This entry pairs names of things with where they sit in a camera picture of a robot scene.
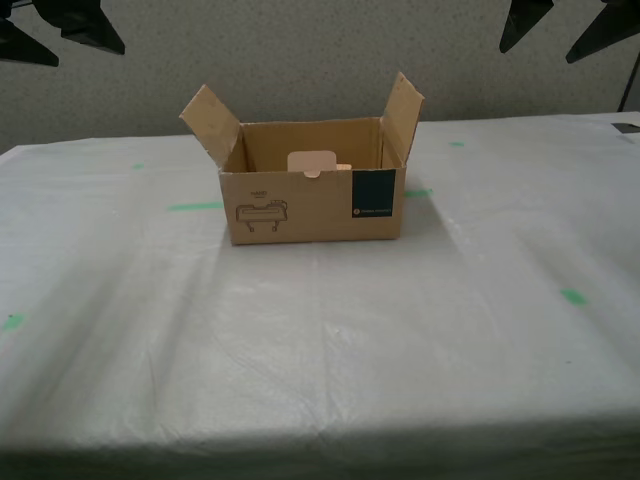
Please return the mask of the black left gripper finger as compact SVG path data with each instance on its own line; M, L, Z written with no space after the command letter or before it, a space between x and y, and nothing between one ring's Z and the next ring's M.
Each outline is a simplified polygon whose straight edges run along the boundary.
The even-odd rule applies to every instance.
M63 39L117 55L125 44L101 9L100 0L33 0L36 11Z
M0 58L2 61L57 67L59 58L44 45L1 19Z

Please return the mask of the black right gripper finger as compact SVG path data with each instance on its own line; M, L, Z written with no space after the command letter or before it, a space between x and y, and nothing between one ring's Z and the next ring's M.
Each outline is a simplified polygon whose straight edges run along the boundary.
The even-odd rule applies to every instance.
M604 8L571 47L565 59L573 64L639 33L639 1L603 1Z
M553 7L552 0L512 0L499 43L500 52L513 48Z

